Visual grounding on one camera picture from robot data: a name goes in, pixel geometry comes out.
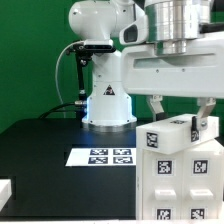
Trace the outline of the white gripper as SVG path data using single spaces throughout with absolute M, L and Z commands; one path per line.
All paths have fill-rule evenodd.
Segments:
M 224 98 L 223 41 L 192 41 L 185 54 L 163 56 L 156 56 L 152 45 L 128 47 L 122 53 L 122 67 L 126 92 L 149 95 L 154 121 L 165 118 L 162 96 L 200 97 L 198 113 L 191 119 L 192 142 L 208 128 L 215 98 Z

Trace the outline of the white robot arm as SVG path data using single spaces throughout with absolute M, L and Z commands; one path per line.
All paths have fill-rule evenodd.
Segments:
M 131 95 L 144 95 L 155 119 L 165 96 L 194 97 L 193 133 L 224 98 L 224 23 L 210 19 L 214 0 L 87 0 L 69 24 L 80 42 L 77 63 L 93 65 L 93 90 L 82 124 L 100 132 L 135 125 Z

